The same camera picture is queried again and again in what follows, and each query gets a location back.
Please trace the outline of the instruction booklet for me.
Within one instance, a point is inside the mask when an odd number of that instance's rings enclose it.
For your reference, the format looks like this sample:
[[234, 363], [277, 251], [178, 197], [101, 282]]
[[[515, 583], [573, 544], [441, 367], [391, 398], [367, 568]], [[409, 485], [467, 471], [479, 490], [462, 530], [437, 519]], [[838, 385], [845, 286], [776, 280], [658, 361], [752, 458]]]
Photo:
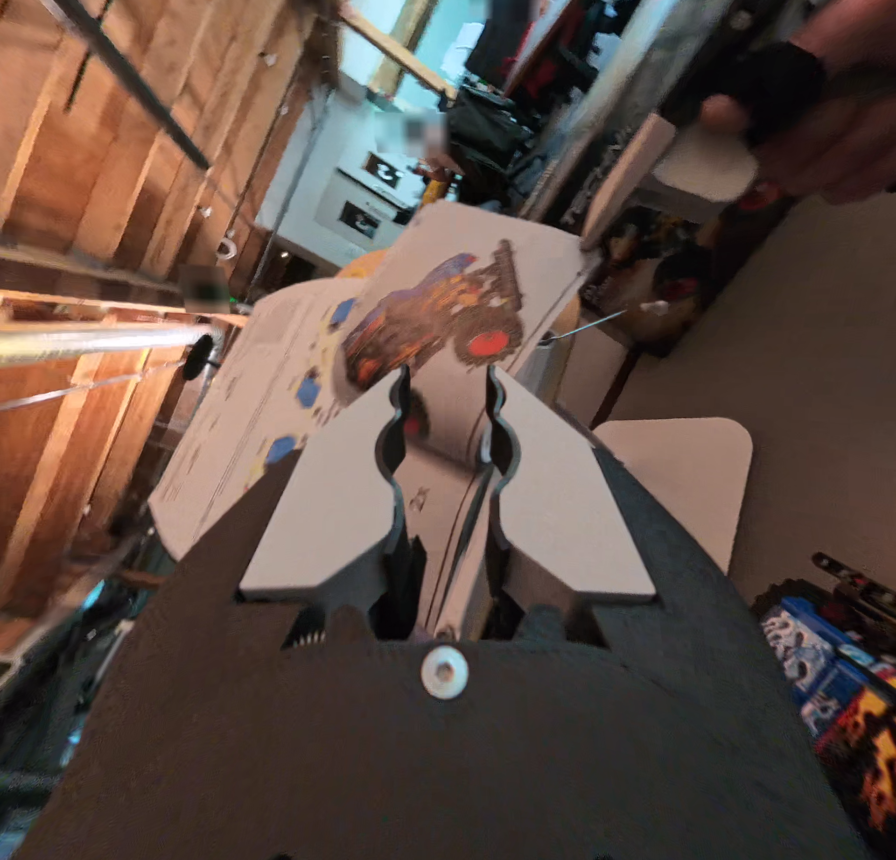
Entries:
[[438, 616], [484, 498], [486, 373], [554, 395], [562, 332], [590, 263], [579, 240], [440, 201], [371, 275], [286, 287], [258, 302], [149, 499], [180, 561], [267, 469], [400, 365], [410, 373], [409, 448], [397, 473], [409, 538], [427, 554], [419, 626]]

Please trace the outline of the white book stand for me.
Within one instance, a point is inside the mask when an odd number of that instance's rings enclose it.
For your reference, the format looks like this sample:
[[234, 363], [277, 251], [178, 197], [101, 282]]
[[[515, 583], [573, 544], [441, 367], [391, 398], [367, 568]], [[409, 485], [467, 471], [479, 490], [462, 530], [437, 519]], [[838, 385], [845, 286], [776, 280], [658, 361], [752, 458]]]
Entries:
[[728, 418], [611, 421], [598, 440], [728, 574], [752, 463], [753, 441]]

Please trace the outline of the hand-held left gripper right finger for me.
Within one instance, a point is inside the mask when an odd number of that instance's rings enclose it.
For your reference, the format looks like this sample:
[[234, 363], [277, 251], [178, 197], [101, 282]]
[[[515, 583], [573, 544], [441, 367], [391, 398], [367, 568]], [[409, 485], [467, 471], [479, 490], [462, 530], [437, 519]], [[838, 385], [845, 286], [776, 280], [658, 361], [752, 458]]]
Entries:
[[570, 621], [596, 604], [642, 605], [657, 589], [601, 468], [597, 445], [506, 371], [486, 376], [485, 562], [491, 597]]

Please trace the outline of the silver metal pipe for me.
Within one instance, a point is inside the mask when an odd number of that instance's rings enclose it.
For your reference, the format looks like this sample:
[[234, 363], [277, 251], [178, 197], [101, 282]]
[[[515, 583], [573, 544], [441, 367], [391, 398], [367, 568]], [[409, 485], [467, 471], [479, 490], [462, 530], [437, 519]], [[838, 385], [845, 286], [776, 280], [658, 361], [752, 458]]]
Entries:
[[6, 323], [1, 327], [1, 366], [29, 365], [92, 353], [191, 346], [202, 337], [219, 342], [223, 333], [209, 324], [171, 321]]

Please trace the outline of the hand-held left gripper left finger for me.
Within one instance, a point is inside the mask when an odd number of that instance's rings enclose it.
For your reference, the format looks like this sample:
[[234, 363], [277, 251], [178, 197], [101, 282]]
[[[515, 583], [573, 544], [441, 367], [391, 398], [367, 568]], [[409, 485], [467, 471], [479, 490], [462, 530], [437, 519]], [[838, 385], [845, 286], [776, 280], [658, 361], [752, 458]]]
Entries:
[[395, 478], [406, 456], [410, 373], [399, 366], [313, 434], [238, 585], [250, 602], [361, 611], [382, 640], [414, 630], [425, 553]]

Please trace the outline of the brick-built monster truck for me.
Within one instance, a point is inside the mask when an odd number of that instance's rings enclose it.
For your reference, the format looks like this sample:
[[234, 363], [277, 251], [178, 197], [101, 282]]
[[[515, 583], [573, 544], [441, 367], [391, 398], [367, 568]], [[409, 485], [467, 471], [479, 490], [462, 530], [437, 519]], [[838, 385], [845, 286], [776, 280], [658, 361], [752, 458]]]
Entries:
[[812, 750], [875, 858], [895, 857], [895, 590], [815, 552], [830, 588], [770, 585], [752, 612]]

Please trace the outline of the grey desk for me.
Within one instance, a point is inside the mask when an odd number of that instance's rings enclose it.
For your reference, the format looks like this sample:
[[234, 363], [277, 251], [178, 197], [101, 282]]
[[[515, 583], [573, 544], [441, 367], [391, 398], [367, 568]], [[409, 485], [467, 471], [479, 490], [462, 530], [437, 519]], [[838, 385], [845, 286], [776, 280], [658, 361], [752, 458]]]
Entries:
[[895, 200], [797, 204], [611, 420], [730, 418], [754, 444], [729, 568], [747, 601], [830, 581], [824, 552], [894, 587]]

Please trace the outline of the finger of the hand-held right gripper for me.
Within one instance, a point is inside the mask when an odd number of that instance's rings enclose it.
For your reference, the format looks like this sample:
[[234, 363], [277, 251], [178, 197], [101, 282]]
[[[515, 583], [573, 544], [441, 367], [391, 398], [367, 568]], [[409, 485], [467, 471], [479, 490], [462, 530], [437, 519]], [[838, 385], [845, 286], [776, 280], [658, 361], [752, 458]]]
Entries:
[[523, 219], [576, 225], [645, 120], [734, 0], [640, 0], [619, 45], [548, 147]]
[[581, 230], [580, 249], [596, 249], [601, 236], [673, 143], [676, 126], [651, 113], [633, 135], [592, 198]]

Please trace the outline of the person's right hand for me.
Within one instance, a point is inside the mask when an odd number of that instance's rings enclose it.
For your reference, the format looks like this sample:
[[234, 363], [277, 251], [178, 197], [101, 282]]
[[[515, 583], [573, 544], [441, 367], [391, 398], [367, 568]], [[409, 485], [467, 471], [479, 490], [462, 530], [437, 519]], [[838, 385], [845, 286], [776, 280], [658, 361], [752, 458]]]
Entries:
[[894, 76], [895, 0], [832, 0], [787, 40], [823, 61], [819, 104], [755, 151], [762, 177], [790, 197], [848, 204], [894, 188], [894, 92], [859, 92], [859, 75]]

